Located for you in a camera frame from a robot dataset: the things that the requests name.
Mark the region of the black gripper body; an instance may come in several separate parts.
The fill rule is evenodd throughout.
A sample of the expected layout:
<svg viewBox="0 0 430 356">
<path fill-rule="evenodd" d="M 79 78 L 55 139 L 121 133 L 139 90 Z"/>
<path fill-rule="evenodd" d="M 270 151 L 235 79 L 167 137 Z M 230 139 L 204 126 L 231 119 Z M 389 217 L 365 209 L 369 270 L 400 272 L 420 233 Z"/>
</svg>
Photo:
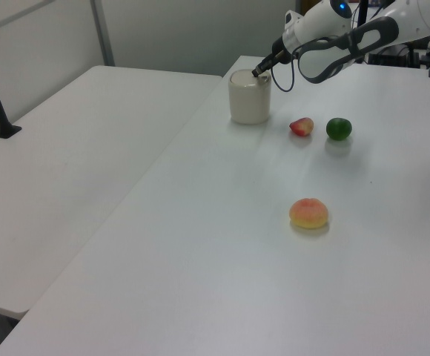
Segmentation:
<svg viewBox="0 0 430 356">
<path fill-rule="evenodd" d="M 275 62 L 292 62 L 294 36 L 281 36 L 272 44 L 272 54 Z"/>
</svg>

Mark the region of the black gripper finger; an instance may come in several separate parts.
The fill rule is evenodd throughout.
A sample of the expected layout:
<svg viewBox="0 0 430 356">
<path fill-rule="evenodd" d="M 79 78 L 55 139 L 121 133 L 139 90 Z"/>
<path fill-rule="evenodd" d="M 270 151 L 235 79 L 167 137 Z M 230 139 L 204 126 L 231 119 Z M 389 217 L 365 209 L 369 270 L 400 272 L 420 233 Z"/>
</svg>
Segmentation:
<svg viewBox="0 0 430 356">
<path fill-rule="evenodd" d="M 264 73 L 267 70 L 270 70 L 276 63 L 275 55 L 269 54 L 251 72 Z"/>
<path fill-rule="evenodd" d="M 278 64 L 279 61 L 275 58 L 264 58 L 256 67 L 255 67 L 255 77 L 260 76 L 267 70 L 270 70 L 273 66 Z"/>
</svg>

